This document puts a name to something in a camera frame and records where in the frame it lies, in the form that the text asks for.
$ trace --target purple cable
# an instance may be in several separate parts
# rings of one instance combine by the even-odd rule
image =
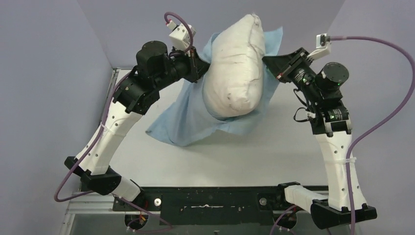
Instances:
[[[279,217],[278,217],[278,219],[275,221],[275,223],[274,223],[274,225],[273,225],[273,227],[271,228],[271,231],[270,231],[270,235],[272,235],[273,233],[274,233],[274,230],[275,230],[275,228],[277,228],[277,226],[278,226],[278,222],[282,219],[282,217],[285,215],[285,214],[287,214],[290,210],[292,210],[292,209],[294,209],[295,207],[297,207],[296,205],[292,205],[292,206],[290,206],[288,209],[286,209]]]
[[[334,36],[334,37],[330,37],[330,40],[331,41],[364,40],[364,41],[372,41],[372,42],[381,43],[381,44],[390,46],[390,47],[396,49],[397,51],[401,52],[408,59],[409,63],[411,64],[411,67],[412,67],[412,82],[411,82],[411,86],[409,87],[408,93],[406,94],[406,96],[403,99],[403,101],[385,119],[383,119],[382,121],[380,121],[374,127],[370,128],[368,131],[366,131],[364,134],[362,134],[361,136],[359,136],[355,141],[353,141],[351,143],[351,145],[350,145],[350,147],[349,147],[349,149],[347,151],[347,154],[346,154],[346,159],[350,159],[350,155],[351,155],[352,149],[356,146],[356,144],[359,141],[361,141],[364,137],[368,136],[370,133],[372,133],[377,128],[381,127],[383,124],[385,124],[387,121],[389,121],[397,113],[399,113],[399,111],[402,110],[402,108],[406,105],[406,103],[408,102],[408,100],[411,98],[411,95],[412,95],[412,93],[414,92],[414,89],[415,89],[415,61],[412,58],[412,56],[407,51],[405,51],[403,48],[401,48],[400,46],[395,45],[395,44],[390,43],[390,42],[387,42],[387,41],[384,41],[384,40],[381,40],[381,39],[377,39],[377,38],[361,37],[361,36],[350,36],[350,37]],[[354,208],[353,188],[352,188],[352,185],[351,185],[350,163],[346,163],[346,176],[347,176],[347,189],[348,189],[348,192],[349,192],[350,214],[351,214],[350,234],[351,235],[354,235],[355,225],[356,225],[356,213],[355,213],[355,208]]]
[[[173,13],[173,12],[170,12],[170,11],[168,11],[168,12],[166,12],[164,14],[164,20],[166,21],[166,23],[169,23],[170,22],[170,19],[168,18],[168,16],[172,16],[172,17],[178,19],[180,21],[180,23],[182,23],[184,25],[184,27],[186,28],[186,30],[188,31],[189,37],[190,37],[190,44],[184,50],[184,52],[188,52],[193,47],[193,34],[192,34],[192,30],[190,30],[189,25],[178,14]]]
[[[173,226],[172,226],[169,222],[165,221],[164,219],[160,218],[159,216],[157,216],[157,215],[155,215],[155,214],[153,214],[153,213],[151,213],[151,212],[147,211],[146,209],[143,209],[143,208],[141,208],[141,207],[139,207],[139,206],[137,206],[137,205],[134,205],[133,203],[131,203],[131,202],[129,202],[129,201],[127,201],[127,200],[125,200],[124,198],[120,198],[120,199],[121,199],[121,201],[123,201],[123,202],[127,203],[128,205],[130,205],[130,206],[134,207],[135,209],[137,209],[137,210],[139,210],[139,211],[142,211],[142,212],[144,212],[144,213],[147,213],[149,216],[154,217],[154,218],[156,218],[157,220],[159,220],[159,221],[163,222],[164,224],[166,224],[167,226],[169,226],[169,228],[166,228],[166,229],[160,229],[160,230],[152,230],[152,231],[139,231],[139,230],[137,230],[137,231],[135,231],[135,233],[138,233],[138,234],[156,234],[156,233],[161,233],[161,232],[167,232],[167,231],[170,231],[170,230],[172,230],[172,229],[173,229]],[[136,221],[138,221],[138,220],[139,220],[139,218],[138,218],[138,219],[135,219],[135,220],[133,220],[133,221],[130,221],[130,222],[127,224],[127,227],[130,227],[132,223],[134,223],[134,222],[136,222]]]
[[[110,104],[112,102],[112,97],[115,93],[115,91],[118,89],[119,85],[121,84],[121,82],[123,82],[129,75],[130,73],[126,74],[116,85],[115,87],[111,90],[110,95],[108,96],[107,101],[105,102],[105,106],[104,106],[104,112],[102,114],[102,118],[101,118],[101,124],[105,125],[105,122],[107,121],[108,118],[108,112],[110,110]],[[92,148],[96,145],[96,143],[98,142],[99,138],[101,137],[102,133],[104,132],[104,127],[101,125],[99,127],[98,130],[98,134],[96,135],[95,139],[93,139],[91,145],[87,148],[87,150],[84,152],[84,154],[82,154],[82,156],[79,158],[79,160],[77,162],[75,162],[75,164],[72,166],[72,168],[69,170],[69,172],[66,174],[66,176],[64,177],[64,179],[62,180],[62,182],[59,184],[55,195],[53,196],[53,199],[55,199],[56,202],[66,202],[68,200],[71,200],[73,198],[77,198],[89,193],[92,193],[93,191],[87,191],[87,192],[83,192],[77,195],[73,195],[64,199],[59,199],[59,193],[62,190],[62,188],[64,187],[64,185],[66,184],[66,182],[68,181],[69,177],[71,176],[71,174],[75,171],[75,169],[79,166],[79,164],[81,164],[81,162],[86,158],[86,156],[88,155],[88,153],[92,150]]]

